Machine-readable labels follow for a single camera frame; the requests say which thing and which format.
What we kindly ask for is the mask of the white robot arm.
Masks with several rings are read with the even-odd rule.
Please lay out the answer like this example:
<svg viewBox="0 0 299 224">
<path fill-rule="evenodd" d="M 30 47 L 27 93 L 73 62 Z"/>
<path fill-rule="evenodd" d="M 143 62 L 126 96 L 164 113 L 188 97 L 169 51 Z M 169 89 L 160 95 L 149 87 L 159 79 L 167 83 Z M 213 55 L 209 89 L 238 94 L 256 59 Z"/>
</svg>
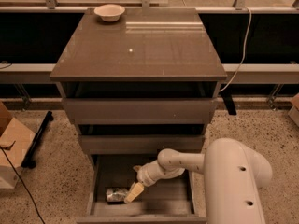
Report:
<svg viewBox="0 0 299 224">
<path fill-rule="evenodd" d="M 237 140 L 217 139 L 203 154 L 166 148 L 155 161 L 134 170 L 137 181 L 124 199 L 126 203 L 145 187 L 188 170 L 204 177 L 207 224 L 265 224 L 258 189 L 271 182 L 272 167 L 262 154 Z"/>
</svg>

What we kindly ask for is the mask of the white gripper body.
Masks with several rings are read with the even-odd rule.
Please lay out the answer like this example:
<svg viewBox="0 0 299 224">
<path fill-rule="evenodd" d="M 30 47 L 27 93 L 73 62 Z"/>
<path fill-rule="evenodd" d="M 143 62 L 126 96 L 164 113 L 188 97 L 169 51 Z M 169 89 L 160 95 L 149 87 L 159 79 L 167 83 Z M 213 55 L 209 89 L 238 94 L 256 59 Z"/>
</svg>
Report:
<svg viewBox="0 0 299 224">
<path fill-rule="evenodd" d="M 137 180 L 145 187 L 154 185 L 160 179 L 160 166 L 157 162 L 140 166 L 137 171 Z"/>
</svg>

